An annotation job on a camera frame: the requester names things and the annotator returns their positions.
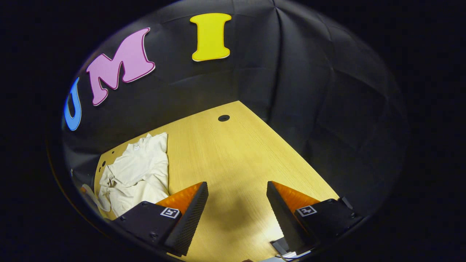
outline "letter m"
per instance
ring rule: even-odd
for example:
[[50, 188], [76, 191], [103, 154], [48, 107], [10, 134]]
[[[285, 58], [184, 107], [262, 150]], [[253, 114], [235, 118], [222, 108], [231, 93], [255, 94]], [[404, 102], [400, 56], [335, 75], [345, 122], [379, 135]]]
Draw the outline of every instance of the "letter m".
[[90, 85], [92, 88], [93, 105], [99, 105], [108, 96], [109, 92], [103, 88], [100, 80], [113, 90], [118, 88], [120, 67], [123, 65], [123, 82], [129, 83], [137, 80], [155, 69], [155, 63], [147, 60], [144, 49], [144, 36], [150, 28], [139, 30], [126, 37], [116, 50], [113, 59], [105, 54], [99, 55], [88, 66]]

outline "wooden table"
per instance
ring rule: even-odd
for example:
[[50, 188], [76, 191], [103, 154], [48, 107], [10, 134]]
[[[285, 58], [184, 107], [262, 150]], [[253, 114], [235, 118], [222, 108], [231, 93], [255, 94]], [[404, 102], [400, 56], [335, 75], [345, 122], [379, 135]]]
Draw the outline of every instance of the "wooden table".
[[[221, 122], [221, 115], [230, 119]], [[269, 243], [283, 237], [266, 196], [274, 180], [320, 201], [338, 195], [319, 174], [241, 102], [224, 104], [156, 128], [168, 134], [170, 194], [207, 181], [209, 198], [193, 237], [188, 262], [258, 262], [277, 254]], [[112, 164], [133, 138], [101, 155], [95, 193], [105, 161]], [[104, 217], [115, 219], [112, 212]]]

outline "crumpled white t-shirt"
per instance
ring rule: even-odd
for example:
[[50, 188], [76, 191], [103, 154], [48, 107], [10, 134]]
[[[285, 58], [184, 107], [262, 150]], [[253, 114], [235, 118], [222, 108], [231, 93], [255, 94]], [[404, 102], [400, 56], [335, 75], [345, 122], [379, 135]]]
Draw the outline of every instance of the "crumpled white t-shirt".
[[104, 211], [119, 217], [141, 201], [157, 203], [168, 197], [167, 133], [147, 134], [128, 144], [123, 155], [107, 165], [100, 179]]

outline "orange soft gripper pad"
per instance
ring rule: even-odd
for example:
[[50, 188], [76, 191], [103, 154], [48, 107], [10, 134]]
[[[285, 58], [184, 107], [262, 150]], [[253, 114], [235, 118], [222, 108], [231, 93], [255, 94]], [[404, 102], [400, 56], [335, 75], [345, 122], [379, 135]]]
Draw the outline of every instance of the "orange soft gripper pad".
[[157, 202], [156, 205], [169, 207], [169, 208], [176, 208], [183, 215], [186, 213], [186, 210], [191, 204], [191, 201], [194, 198], [194, 195], [196, 195], [196, 192], [198, 191], [201, 184], [202, 182], [199, 182], [177, 193], [174, 193], [173, 195]]
[[298, 208], [311, 206], [320, 202], [317, 199], [314, 199], [308, 195], [305, 195], [299, 191], [296, 191], [290, 187], [284, 186], [275, 181], [272, 181], [272, 183], [274, 184], [281, 198], [285, 201], [293, 215], [295, 214], [295, 210]]

